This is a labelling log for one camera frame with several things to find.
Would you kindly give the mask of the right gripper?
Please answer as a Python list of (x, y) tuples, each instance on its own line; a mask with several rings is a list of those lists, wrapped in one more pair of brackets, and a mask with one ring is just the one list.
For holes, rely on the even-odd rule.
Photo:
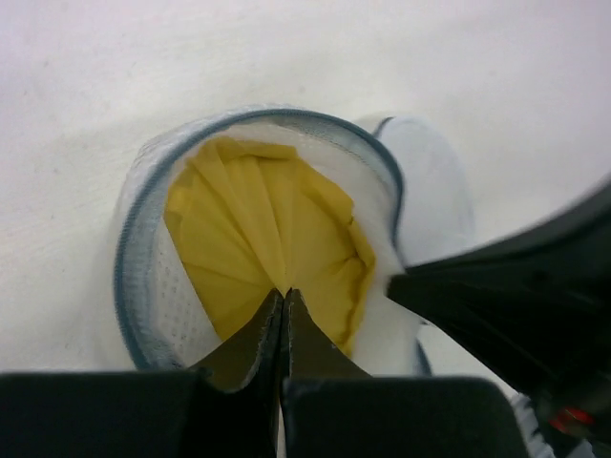
[(536, 396), (555, 457), (610, 456), (610, 185), (514, 237), (391, 278), (388, 297)]

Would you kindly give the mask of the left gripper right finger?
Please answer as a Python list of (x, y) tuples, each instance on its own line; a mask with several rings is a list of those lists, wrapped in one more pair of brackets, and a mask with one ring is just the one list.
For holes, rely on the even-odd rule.
[(313, 321), (298, 289), (291, 289), (284, 299), (284, 377), (291, 380), (370, 377)]

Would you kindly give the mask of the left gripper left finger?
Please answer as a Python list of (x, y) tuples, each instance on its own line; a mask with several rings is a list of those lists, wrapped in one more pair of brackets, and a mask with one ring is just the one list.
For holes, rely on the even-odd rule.
[(222, 393), (246, 389), (260, 372), (269, 375), (275, 366), (282, 315), (283, 296), (272, 289), (247, 324), (190, 369), (199, 370)]

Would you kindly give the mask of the yellow bra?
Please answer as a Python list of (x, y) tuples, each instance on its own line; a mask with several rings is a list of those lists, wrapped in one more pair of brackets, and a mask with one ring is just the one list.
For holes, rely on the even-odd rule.
[(294, 147), (206, 141), (170, 185), (164, 220), (220, 339), (272, 289), (298, 289), (314, 322), (351, 353), (376, 256), (352, 198)]

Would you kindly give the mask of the white mesh laundry bag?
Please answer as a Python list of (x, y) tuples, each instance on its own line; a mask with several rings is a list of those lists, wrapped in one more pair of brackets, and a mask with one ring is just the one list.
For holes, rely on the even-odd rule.
[(116, 207), (113, 301), (98, 347), (121, 369), (192, 365), (271, 291), (367, 373), (428, 373), (422, 320), (387, 298), (407, 266), (462, 252), (472, 201), (451, 146), (391, 116), (368, 129), (289, 108), (241, 110), (151, 140)]

